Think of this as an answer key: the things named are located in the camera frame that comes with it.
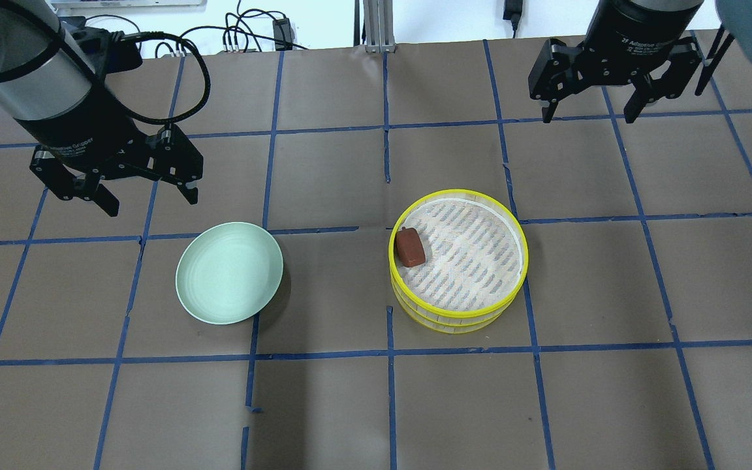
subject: electrical cord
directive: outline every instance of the electrical cord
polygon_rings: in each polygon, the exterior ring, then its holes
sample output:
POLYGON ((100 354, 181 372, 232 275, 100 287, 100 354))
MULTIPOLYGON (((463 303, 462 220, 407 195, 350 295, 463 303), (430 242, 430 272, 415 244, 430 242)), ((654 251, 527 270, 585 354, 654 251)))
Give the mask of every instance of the electrical cord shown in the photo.
MULTIPOLYGON (((266 15, 269 18, 272 19, 272 24, 274 24, 275 26, 277 26, 277 29, 280 30, 280 37, 281 38, 286 38, 286 32, 283 30, 283 25, 277 23, 277 18, 274 18, 274 15, 272 15, 272 12, 266 12, 266 10, 261 10, 259 8, 249 8, 249 9, 245 10, 245 12, 239 13, 239 8, 240 8, 239 4, 238 4, 238 6, 236 6, 236 8, 238 8, 238 20, 239 21, 242 21, 242 18, 257 18, 260 15, 266 15), (248 13, 250 13, 250 12, 257 12, 257 14, 255 14, 253 16, 247 16, 248 13)), ((283 44, 292 44, 292 43, 291 42, 283 42, 283 44)))
POLYGON ((295 44, 295 42, 284 41, 283 39, 269 38, 269 36, 252 35, 251 33, 247 33, 245 31, 241 31, 241 33, 243 33, 243 35, 252 36, 253 38, 268 39, 269 41, 275 42, 275 44, 286 44, 292 46, 293 48, 299 48, 299 50, 309 50, 309 48, 305 48, 300 44, 295 44))
MULTIPOLYGON (((240 15, 240 5, 242 5, 242 0, 238 0, 238 2, 236 2, 236 14, 237 15, 240 15)), ((277 13, 277 14, 279 14, 283 18, 289 18, 289 17, 286 16, 286 13, 281 12, 280 10, 269 10, 267 13, 277 13)), ((257 18, 260 15, 262 15, 262 13, 257 13, 257 14, 251 15, 251 16, 245 16, 245 18, 257 18)))
MULTIPOLYGON (((131 25, 133 25, 135 27, 135 33, 140 33, 141 32, 141 28, 138 27, 138 25, 135 24, 134 21, 132 21, 129 18, 124 18, 124 17, 119 16, 119 15, 110 15, 110 14, 94 15, 94 16, 86 18, 86 23, 89 23, 90 19, 95 19, 95 18, 117 18, 117 19, 122 19, 123 21, 126 21, 127 23, 129 23, 129 24, 131 24, 131 25)), ((138 44, 138 52, 141 52, 141 44, 138 44)))
POLYGON ((75 63, 75 65, 78 66, 80 71, 84 74, 84 76, 89 80, 90 83, 92 83, 92 86, 98 87, 101 90, 104 90, 104 92, 108 95, 108 98, 113 99, 114 102, 116 102, 117 106, 119 106, 123 112, 126 114, 126 116, 129 116, 133 119, 140 120, 141 122, 144 122, 146 124, 153 124, 153 125, 164 125, 164 124, 172 124, 175 122, 179 122, 182 120, 185 120, 197 112, 201 110, 205 104, 208 101, 208 98, 211 97, 211 74, 208 72, 208 68, 205 65, 205 59, 202 58, 201 54, 199 54, 199 50, 196 49, 196 46, 192 44, 191 41, 188 39, 180 38, 176 35, 171 35, 170 33, 162 33, 162 32, 156 32, 156 33, 135 33, 134 35, 125 36, 125 38, 122 39, 122 41, 131 41, 131 42, 144 42, 144 41, 150 41, 150 40, 170 40, 170 41, 176 41, 181 42, 185 47, 187 47, 191 54, 193 54, 193 57, 196 59, 196 61, 199 63, 199 68, 202 72, 202 77, 205 80, 205 89, 202 92, 202 98, 199 100, 199 103, 197 103, 194 107, 192 107, 190 110, 185 111, 184 113, 173 116, 169 118, 163 118, 163 119, 156 119, 156 118, 150 118, 147 116, 140 115, 139 113, 136 113, 135 111, 127 108, 123 103, 119 101, 119 99, 113 95, 110 90, 106 88, 106 85, 100 78, 98 78, 97 75, 95 75, 95 72, 92 71, 91 68, 89 68, 89 65, 86 65, 86 62, 80 57, 80 54, 77 54, 77 52, 74 51, 74 48, 69 46, 68 42, 65 42, 65 40, 61 39, 60 36, 57 34, 54 29, 52 29, 50 26, 48 26, 45 21, 42 21, 37 15, 33 14, 26 8, 22 7, 21 5, 18 5, 17 3, 13 3, 11 0, 0 0, 0 8, 6 9, 10 12, 16 13, 20 17, 27 20, 29 23, 33 24, 34 27, 36 27, 39 31, 44 33, 51 41, 57 45, 57 47, 60 47, 60 50, 66 53, 66 55, 69 57, 69 59, 72 60, 72 62, 75 63))
POLYGON ((170 45, 169 42, 161 41, 158 44, 155 45, 155 58, 158 59, 159 57, 159 48, 161 46, 167 46, 167 50, 170 51, 170 55, 174 55, 176 52, 173 50, 173 47, 170 45))
MULTIPOLYGON (((236 24, 234 26, 238 26, 239 24, 242 24, 243 26, 245 26, 245 30, 246 31, 248 31, 249 33, 251 33, 252 35, 254 35, 254 31, 251 30, 251 27, 248 26, 248 23, 246 23, 245 21, 243 21, 242 18, 238 17, 237 15, 235 15, 232 12, 227 12, 225 14, 225 27, 226 28, 230 27, 230 24, 228 23, 228 18, 230 18, 230 17, 234 17, 234 19, 236 20, 236 24)), ((234 42, 236 42, 236 31, 234 32, 234 42)), ((248 43, 248 36, 247 35, 245 36, 245 42, 248 43)), ((257 51, 258 52, 263 52, 263 49, 260 47, 260 41, 257 40, 257 38, 254 38, 254 45, 257 46, 257 51)), ((243 48, 242 51, 243 52, 247 52, 248 51, 248 44, 245 45, 245 48, 243 48)))
MULTIPOLYGON (((181 39, 185 39, 184 38, 185 35, 187 35, 188 33, 193 32, 193 31, 198 31, 200 29, 218 29, 218 30, 224 31, 224 30, 226 30, 226 27, 213 26, 211 24, 206 24, 205 26, 196 26, 196 27, 192 27, 191 29, 188 29, 187 31, 185 31, 184 33, 182 33, 181 35, 179 35, 178 37, 181 38, 181 39)), ((239 29, 239 27, 236 27, 234 25, 232 25, 230 27, 227 27, 228 31, 233 30, 233 29, 239 29)), ((294 42, 283 41, 281 39, 275 39, 275 38, 269 38, 269 36, 254 35, 254 33, 248 33, 247 31, 242 31, 242 30, 239 30, 238 33, 241 33, 241 35, 247 35, 247 36, 249 36, 251 38, 268 39, 269 41, 276 42, 277 44, 288 44, 288 45, 291 45, 292 47, 299 48, 299 50, 308 50, 308 48, 305 48, 304 46, 302 46, 300 44, 295 44, 294 42)))

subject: black cable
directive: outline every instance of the black cable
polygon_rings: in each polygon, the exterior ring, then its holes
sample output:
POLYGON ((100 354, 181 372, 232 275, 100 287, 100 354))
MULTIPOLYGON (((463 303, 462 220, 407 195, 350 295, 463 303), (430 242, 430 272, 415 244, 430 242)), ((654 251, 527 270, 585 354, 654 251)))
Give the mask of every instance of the black cable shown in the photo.
POLYGON ((518 24, 522 21, 524 13, 524 0, 505 0, 504 19, 512 24, 512 36, 516 36, 518 24))
POLYGON ((725 53, 727 53, 728 48, 733 44, 734 40, 735 36, 731 35, 731 33, 727 33, 727 37, 722 41, 718 50, 715 51, 715 56, 713 57, 712 62, 701 69, 701 77, 698 77, 698 86, 695 87, 695 96, 701 96, 701 93, 707 88, 707 84, 710 83, 710 80, 713 78, 713 72, 718 68, 719 63, 725 57, 725 53))
MULTIPOLYGON (((236 26, 233 26, 233 25, 232 25, 232 26, 228 27, 228 29, 229 29, 229 30, 231 30, 231 29, 235 29, 235 27, 236 27, 236 26)), ((218 30, 225 30, 225 29, 226 29, 226 27, 221 27, 221 26, 213 26, 213 25, 210 25, 210 24, 206 24, 205 26, 196 26, 196 27, 192 27, 191 29, 188 29, 187 31, 185 31, 184 33, 182 33, 182 34, 181 34, 180 36, 178 36, 178 37, 179 37, 179 38, 181 38, 181 39, 184 39, 184 36, 185 36, 185 35, 187 35, 187 34, 188 34, 188 33, 190 33, 190 32, 193 32, 193 31, 197 31, 197 30, 199 30, 199 29, 218 29, 218 30)), ((283 41, 283 40, 281 40, 281 39, 269 38, 269 36, 263 36, 263 35, 254 35, 254 33, 248 33, 247 31, 242 31, 242 30, 239 30, 239 33, 241 33, 241 35, 247 35, 247 36, 250 36, 251 38, 257 38, 257 39, 268 39, 269 41, 272 41, 272 42, 277 42, 278 44, 289 44, 289 45, 291 45, 292 47, 295 47, 295 48, 299 48, 299 50, 309 50, 309 48, 305 48, 304 46, 302 46, 302 45, 300 45, 300 44, 295 44, 295 42, 289 42, 289 41, 283 41)))
MULTIPOLYGON (((226 29, 222 32, 222 45, 223 46, 225 45, 226 40, 230 44, 230 42, 231 42, 230 41, 230 35, 228 35, 228 33, 232 32, 232 31, 234 32, 234 38, 236 38, 236 35, 243 35, 245 37, 245 47, 242 48, 242 51, 243 52, 248 51, 248 33, 245 32, 245 31, 243 31, 242 29, 240 29, 239 26, 236 26, 236 25, 226 27, 226 29)), ((236 43, 236 50, 239 50, 239 48, 240 48, 240 43, 237 42, 236 43)))
POLYGON ((277 26, 277 29, 280 29, 280 37, 281 38, 286 38, 286 33, 283 30, 283 25, 277 23, 277 18, 274 18, 274 15, 272 15, 271 12, 266 12, 265 10, 261 10, 259 8, 249 8, 249 9, 245 10, 245 12, 242 12, 242 14, 240 14, 239 10, 238 10, 238 18, 240 20, 242 20, 242 18, 257 18, 260 15, 266 15, 269 18, 271 18, 272 19, 272 24, 274 24, 275 26, 277 26), (250 12, 257 12, 257 14, 254 15, 254 16, 246 16, 247 13, 250 13, 250 12))
MULTIPOLYGON (((240 14, 240 5, 242 5, 242 0, 238 0, 238 2, 236 2, 236 14, 237 15, 240 14)), ((269 13, 278 13, 281 17, 289 18, 286 16, 286 13, 281 12, 280 10, 269 10, 269 13)), ((252 16, 247 16, 246 18, 256 18, 258 16, 260 16, 260 13, 257 13, 256 15, 252 15, 252 16)))
POLYGON ((253 38, 268 39, 269 41, 274 41, 276 44, 287 44, 292 46, 293 48, 299 48, 299 50, 309 50, 309 48, 305 48, 300 44, 295 44, 295 42, 284 41, 283 39, 269 38, 269 36, 253 35, 252 33, 247 33, 244 31, 241 31, 241 33, 243 33, 243 35, 252 36, 253 38))
POLYGON ((202 58, 201 54, 199 54, 199 51, 196 49, 195 46, 190 44, 190 41, 187 39, 180 38, 176 35, 171 35, 170 33, 135 33, 135 35, 129 35, 122 39, 122 41, 132 41, 132 42, 144 42, 144 41, 150 41, 150 40, 167 40, 170 41, 177 41, 182 42, 182 44, 187 45, 188 48, 190 48, 191 54, 193 54, 193 57, 196 58, 196 61, 199 63, 199 68, 202 72, 202 77, 205 80, 205 89, 202 92, 202 98, 199 100, 199 103, 196 104, 193 108, 191 108, 188 111, 185 111, 184 113, 173 116, 169 118, 164 119, 155 119, 155 118, 149 118, 147 116, 140 115, 136 113, 135 111, 127 108, 123 103, 119 101, 119 99, 113 95, 110 90, 106 88, 106 85, 100 78, 98 78, 97 75, 95 75, 95 72, 92 71, 91 68, 89 68, 89 65, 86 65, 86 62, 80 57, 80 54, 77 54, 77 52, 74 51, 74 48, 69 46, 68 42, 65 42, 65 40, 61 39, 60 36, 57 34, 57 32, 52 29, 48 24, 45 23, 45 21, 42 21, 37 15, 33 14, 26 8, 22 7, 21 5, 18 5, 17 3, 13 3, 10 0, 0 0, 0 8, 6 9, 10 12, 14 12, 17 15, 21 16, 22 18, 26 19, 29 23, 33 24, 34 27, 36 27, 39 31, 42 31, 44 35, 46 35, 49 39, 51 39, 51 42, 57 45, 57 47, 60 47, 63 52, 66 53, 66 55, 69 57, 69 59, 72 60, 72 62, 75 63, 75 65, 80 68, 80 71, 84 74, 84 76, 89 80, 90 83, 92 83, 92 86, 99 87, 99 89, 104 90, 104 92, 108 95, 110 99, 113 99, 114 102, 116 102, 117 105, 123 110, 123 112, 128 115, 129 117, 133 119, 140 120, 141 122, 144 122, 146 124, 154 124, 154 125, 164 125, 164 124, 172 124, 175 122, 179 122, 180 120, 185 120, 202 109, 202 107, 205 106, 205 104, 208 101, 208 98, 211 97, 211 74, 208 72, 208 68, 205 65, 205 59, 202 58))
MULTIPOLYGON (((227 12, 225 14, 225 27, 230 27, 230 25, 228 24, 228 18, 229 17, 234 17, 234 19, 236 20, 236 24, 234 26, 238 26, 239 24, 242 24, 243 26, 245 26, 245 30, 247 30, 249 33, 251 33, 252 35, 254 35, 254 31, 251 29, 250 26, 248 26, 248 23, 246 23, 242 18, 238 17, 237 15, 235 15, 232 12, 227 12)), ((236 34, 237 33, 238 32, 236 32, 236 31, 234 32, 234 41, 236 41, 236 34)), ((248 36, 245 36, 245 41, 248 42, 248 36)), ((254 38, 254 45, 257 46, 257 51, 258 52, 263 52, 263 48, 260 47, 260 41, 257 40, 257 38, 254 38)), ((243 48, 242 51, 243 52, 247 52, 248 51, 248 44, 245 45, 245 48, 243 48)))
POLYGON ((161 46, 167 46, 167 50, 170 50, 170 55, 173 56, 176 54, 176 52, 173 50, 173 47, 169 44, 169 42, 161 41, 158 44, 155 45, 155 58, 158 59, 159 57, 159 48, 161 46))
POLYGON ((710 52, 707 54, 707 60, 713 59, 713 56, 715 55, 715 52, 719 50, 719 44, 721 44, 721 38, 723 38, 723 35, 727 32, 727 29, 725 25, 721 25, 719 27, 718 32, 715 34, 715 39, 713 39, 713 45, 710 46, 710 52))
MULTIPOLYGON (((122 17, 122 16, 118 16, 118 15, 110 15, 110 14, 101 14, 101 15, 94 15, 94 16, 91 16, 91 17, 88 17, 88 18, 86 18, 86 20, 84 21, 84 23, 85 23, 85 24, 86 24, 86 23, 89 23, 89 20, 90 20, 90 19, 95 19, 95 18, 117 18, 117 19, 122 19, 123 21, 126 21, 127 23, 129 23, 129 24, 131 24, 131 25, 135 26, 135 32, 137 32, 137 33, 140 33, 140 32, 141 32, 141 28, 140 28, 140 27, 138 27, 138 25, 137 25, 137 24, 135 24, 135 22, 134 22, 134 21, 132 21, 132 20, 131 20, 131 19, 129 19, 129 18, 124 18, 124 17, 122 17)), ((141 52, 141 44, 138 44, 138 52, 141 52)))
POLYGON ((191 40, 190 40, 190 39, 188 39, 188 38, 183 38, 183 39, 185 40, 185 42, 183 42, 183 43, 182 43, 182 45, 181 45, 181 50, 182 50, 182 51, 183 51, 184 53, 186 53, 186 52, 187 52, 187 48, 185 47, 185 45, 186 45, 186 44, 190 44, 191 46, 193 46, 194 48, 196 48, 196 50, 199 50, 199 46, 197 46, 197 45, 196 45, 196 42, 193 42, 193 41, 191 41, 191 40))
POLYGON ((240 48, 240 42, 238 40, 238 37, 236 36, 236 31, 233 34, 233 40, 232 35, 228 35, 228 31, 230 29, 230 23, 228 22, 229 16, 232 16, 236 18, 236 15, 232 12, 227 12, 225 14, 225 30, 222 32, 222 46, 224 47, 226 39, 228 40, 228 45, 232 46, 234 45, 234 42, 236 42, 236 48, 240 48))
POLYGON ((359 12, 358 0, 352 1, 353 3, 355 3, 355 7, 352 10, 352 47, 356 47, 361 44, 361 41, 358 39, 358 35, 361 31, 358 26, 358 24, 360 23, 359 16, 361 15, 361 13, 359 12))

